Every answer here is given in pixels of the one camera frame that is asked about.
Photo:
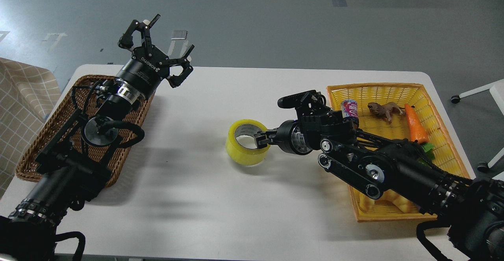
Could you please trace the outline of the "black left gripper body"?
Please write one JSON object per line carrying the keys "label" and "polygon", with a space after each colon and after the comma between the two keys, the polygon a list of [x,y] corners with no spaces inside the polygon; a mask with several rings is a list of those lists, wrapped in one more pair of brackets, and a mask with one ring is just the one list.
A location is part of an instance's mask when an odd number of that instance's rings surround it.
{"label": "black left gripper body", "polygon": [[136,47],[131,59],[115,76],[115,81],[125,82],[138,91],[142,100],[152,96],[167,73],[167,68],[160,66],[169,57],[155,46],[152,49],[151,53],[148,53],[145,48]]}

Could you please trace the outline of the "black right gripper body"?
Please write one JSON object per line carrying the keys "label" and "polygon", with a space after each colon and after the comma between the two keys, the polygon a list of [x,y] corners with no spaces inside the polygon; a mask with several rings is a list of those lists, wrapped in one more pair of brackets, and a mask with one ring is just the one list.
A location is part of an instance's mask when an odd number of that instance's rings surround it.
{"label": "black right gripper body", "polygon": [[287,120],[276,129],[274,145],[289,154],[307,155],[313,151],[305,142],[297,120]]}

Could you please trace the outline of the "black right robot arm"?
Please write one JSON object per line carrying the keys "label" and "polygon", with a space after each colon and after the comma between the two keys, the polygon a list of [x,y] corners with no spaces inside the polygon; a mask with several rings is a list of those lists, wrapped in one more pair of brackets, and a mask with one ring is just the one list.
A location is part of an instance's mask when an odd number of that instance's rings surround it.
{"label": "black right robot arm", "polygon": [[448,258],[425,236],[448,228],[448,239],[471,261],[503,260],[503,182],[488,177],[464,178],[436,166],[421,145],[387,139],[354,126],[341,111],[326,105],[315,90],[278,100],[295,109],[297,119],[253,137],[259,149],[279,146],[286,153],[306,155],[321,150],[319,165],[373,200],[392,190],[434,221],[417,225],[417,239],[438,261]]}

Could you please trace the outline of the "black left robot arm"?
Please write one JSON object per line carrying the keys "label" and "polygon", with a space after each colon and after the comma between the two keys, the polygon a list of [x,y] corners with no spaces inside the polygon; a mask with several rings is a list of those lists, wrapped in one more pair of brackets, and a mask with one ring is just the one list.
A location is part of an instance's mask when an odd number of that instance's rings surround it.
{"label": "black left robot arm", "polygon": [[58,225],[68,209],[83,209],[106,187],[115,152],[144,139],[144,130],[126,116],[148,101],[162,80],[175,88],[193,71],[194,45],[172,59],[152,43],[150,31],[159,18],[132,20],[118,41],[119,48],[132,55],[113,80],[70,89],[73,113],[35,159],[40,181],[8,217],[1,218],[2,261],[50,261],[57,244],[68,239],[78,240],[72,259],[82,259],[84,234],[58,234]]}

